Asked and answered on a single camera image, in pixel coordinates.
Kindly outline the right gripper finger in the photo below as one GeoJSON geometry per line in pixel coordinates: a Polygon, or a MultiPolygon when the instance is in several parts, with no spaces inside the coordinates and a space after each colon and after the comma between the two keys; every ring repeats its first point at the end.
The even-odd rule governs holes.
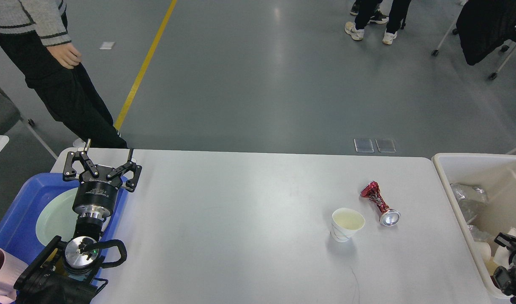
{"type": "Polygon", "coordinates": [[[516,284],[513,282],[509,271],[503,266],[499,266],[493,273],[494,285],[506,296],[513,296],[516,284]]]}
{"type": "Polygon", "coordinates": [[[508,233],[499,233],[497,237],[495,237],[494,242],[500,247],[507,248],[510,254],[516,254],[516,236],[508,233]]]}

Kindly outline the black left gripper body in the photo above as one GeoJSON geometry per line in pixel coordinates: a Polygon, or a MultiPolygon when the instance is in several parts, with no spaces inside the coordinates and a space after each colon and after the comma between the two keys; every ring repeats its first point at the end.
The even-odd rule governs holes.
{"type": "Polygon", "coordinates": [[[113,215],[118,191],[122,186],[121,177],[109,181],[86,178],[79,179],[79,183],[72,206],[76,214],[96,213],[101,219],[113,215]]]}

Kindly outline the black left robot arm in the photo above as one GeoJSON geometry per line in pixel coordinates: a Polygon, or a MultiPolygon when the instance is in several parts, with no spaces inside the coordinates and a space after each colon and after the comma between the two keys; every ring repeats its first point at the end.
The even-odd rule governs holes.
{"type": "Polygon", "coordinates": [[[89,304],[108,284],[102,269],[127,260],[121,240],[106,240],[104,232],[117,209],[117,197],[138,186],[142,167],[133,149],[119,167],[94,164],[88,156],[91,140],[82,151],[68,152],[63,181],[78,181],[71,209],[77,215],[73,236],[54,236],[14,284],[17,304],[89,304]]]}

